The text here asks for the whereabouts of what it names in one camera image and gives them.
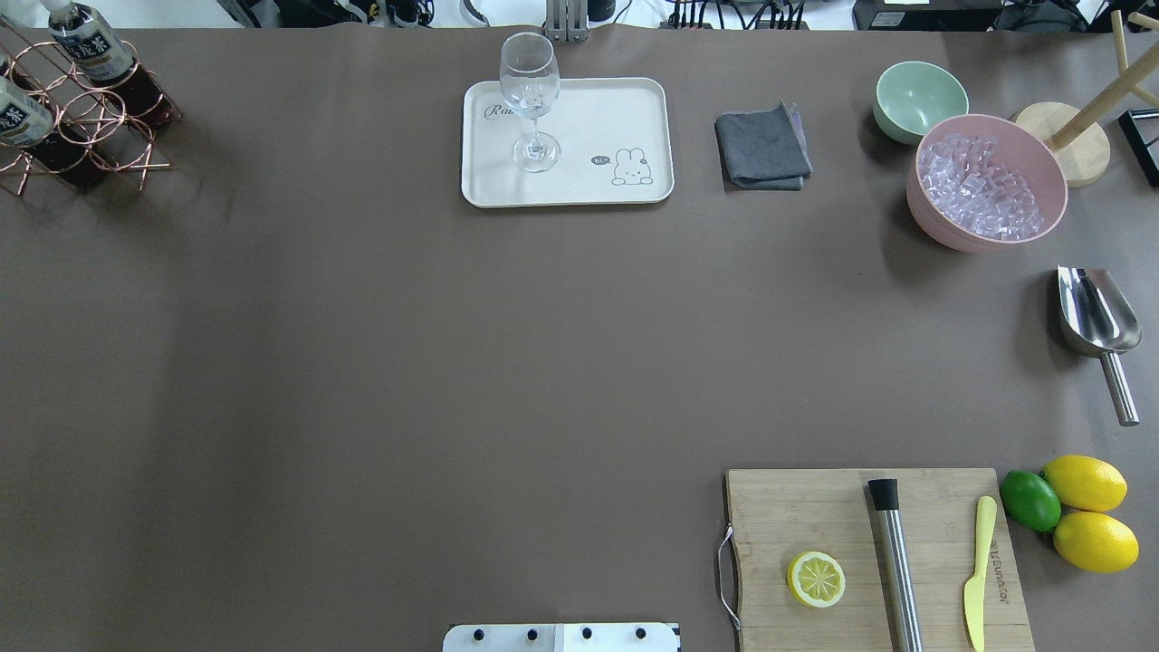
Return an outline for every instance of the metal ice scoop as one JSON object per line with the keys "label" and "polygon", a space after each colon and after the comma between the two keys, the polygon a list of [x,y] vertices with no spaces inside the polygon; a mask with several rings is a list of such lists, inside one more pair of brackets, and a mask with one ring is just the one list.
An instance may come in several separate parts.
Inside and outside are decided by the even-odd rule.
{"label": "metal ice scoop", "polygon": [[1058,298],[1066,343],[1083,356],[1102,362],[1118,425],[1138,425],[1135,400],[1118,360],[1118,354],[1135,349],[1143,337],[1135,310],[1106,269],[1059,266]]}

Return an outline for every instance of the green bowl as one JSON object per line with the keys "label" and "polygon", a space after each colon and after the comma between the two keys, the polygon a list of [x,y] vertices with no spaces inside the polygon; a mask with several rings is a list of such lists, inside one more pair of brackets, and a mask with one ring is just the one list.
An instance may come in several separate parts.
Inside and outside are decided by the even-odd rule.
{"label": "green bowl", "polygon": [[902,61],[877,78],[873,117],[898,142],[917,145],[939,122],[968,112],[965,88],[933,64]]}

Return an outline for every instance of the electrical equipment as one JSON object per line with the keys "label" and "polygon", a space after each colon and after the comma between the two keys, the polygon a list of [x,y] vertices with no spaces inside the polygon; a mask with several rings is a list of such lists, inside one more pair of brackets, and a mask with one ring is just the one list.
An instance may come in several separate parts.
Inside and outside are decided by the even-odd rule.
{"label": "electrical equipment", "polygon": [[985,31],[1003,0],[854,0],[858,29],[896,31]]}

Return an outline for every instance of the wooden cutting board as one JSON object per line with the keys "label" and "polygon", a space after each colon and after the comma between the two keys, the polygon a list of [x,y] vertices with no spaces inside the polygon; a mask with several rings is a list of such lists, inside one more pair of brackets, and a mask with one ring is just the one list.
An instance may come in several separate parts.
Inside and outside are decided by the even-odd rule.
{"label": "wooden cutting board", "polygon": [[[986,579],[986,652],[1033,652],[1022,586],[993,469],[731,470],[741,652],[892,652],[889,584],[866,483],[897,478],[902,525],[926,652],[969,652],[962,587],[974,573],[978,498],[998,501]],[[840,602],[797,602],[786,586],[797,554],[832,555],[845,571]]]}

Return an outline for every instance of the cutting board handle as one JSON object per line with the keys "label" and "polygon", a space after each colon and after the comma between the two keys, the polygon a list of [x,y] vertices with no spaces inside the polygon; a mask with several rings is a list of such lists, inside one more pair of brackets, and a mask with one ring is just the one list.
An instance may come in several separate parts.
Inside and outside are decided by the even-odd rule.
{"label": "cutting board handle", "polygon": [[724,556],[724,547],[728,542],[732,541],[732,523],[728,525],[724,529],[724,539],[721,540],[721,544],[716,548],[716,592],[720,593],[721,605],[724,606],[724,610],[728,611],[730,618],[732,618],[732,629],[741,631],[741,617],[736,615],[732,607],[729,607],[728,600],[724,598],[724,571],[721,558]]}

